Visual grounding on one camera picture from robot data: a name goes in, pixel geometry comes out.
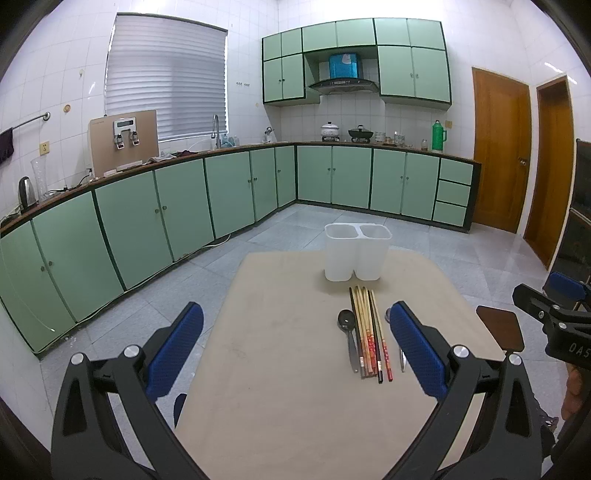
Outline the person's right hand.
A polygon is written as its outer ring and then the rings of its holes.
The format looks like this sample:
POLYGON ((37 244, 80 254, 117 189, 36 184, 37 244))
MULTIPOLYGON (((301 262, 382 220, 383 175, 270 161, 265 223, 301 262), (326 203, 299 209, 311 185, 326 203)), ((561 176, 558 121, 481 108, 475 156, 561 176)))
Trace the person's right hand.
POLYGON ((582 408, 590 391, 590 371, 567 364, 566 393, 561 407, 562 419, 567 421, 582 408))

